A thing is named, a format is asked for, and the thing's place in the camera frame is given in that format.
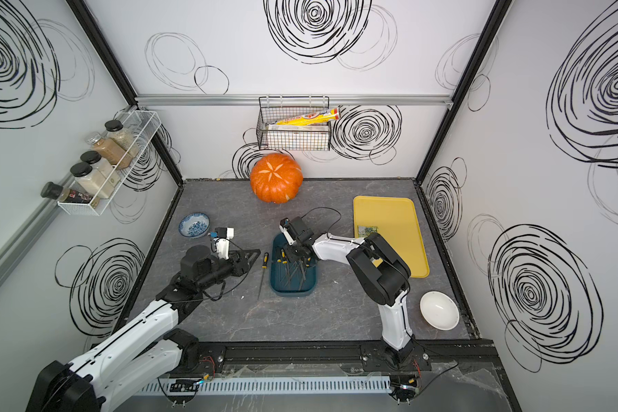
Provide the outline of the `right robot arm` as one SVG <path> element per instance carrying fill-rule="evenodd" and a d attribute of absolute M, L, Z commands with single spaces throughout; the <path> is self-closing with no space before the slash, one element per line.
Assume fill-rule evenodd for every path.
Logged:
<path fill-rule="evenodd" d="M 350 266 L 366 295 L 378 305 L 388 356 L 404 362 L 413 351 L 406 302 L 411 271 L 385 238 L 379 233 L 363 238 L 316 234 L 300 216 L 282 219 L 279 228 L 292 259 L 303 264 L 332 261 Z"/>

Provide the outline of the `black yellow file tool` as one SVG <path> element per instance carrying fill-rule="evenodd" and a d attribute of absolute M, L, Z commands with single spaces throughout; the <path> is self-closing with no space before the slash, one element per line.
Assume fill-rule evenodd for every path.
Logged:
<path fill-rule="evenodd" d="M 261 272 L 261 277 L 259 280 L 259 290 L 257 291 L 257 300 L 260 300 L 261 295 L 262 295 L 262 291 L 263 291 L 263 286 L 264 286 L 264 281 L 266 279 L 266 274 L 268 272 L 268 269 L 270 267 L 270 254 L 269 252 L 266 252 L 264 254 L 263 257 L 263 262 L 262 262 L 262 272 Z"/>

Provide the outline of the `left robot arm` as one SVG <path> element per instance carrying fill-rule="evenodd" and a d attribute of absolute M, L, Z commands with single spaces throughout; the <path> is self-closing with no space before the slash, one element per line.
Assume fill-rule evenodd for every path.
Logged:
<path fill-rule="evenodd" d="M 207 291 L 246 276 L 258 249 L 214 254 L 191 247 L 168 286 L 128 324 L 70 362 L 52 362 L 38 375 L 28 411 L 113 411 L 149 382 L 177 367 L 199 364 L 198 341 L 179 328 Z"/>

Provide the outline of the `teal plastic storage box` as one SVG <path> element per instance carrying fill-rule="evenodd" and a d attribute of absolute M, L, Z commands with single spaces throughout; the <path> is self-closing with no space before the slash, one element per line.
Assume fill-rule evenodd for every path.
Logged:
<path fill-rule="evenodd" d="M 292 262 L 287 254 L 288 242 L 283 234 L 276 235 L 272 242 L 269 284 L 271 290 L 281 297 L 305 297 L 318 284 L 318 267 Z"/>

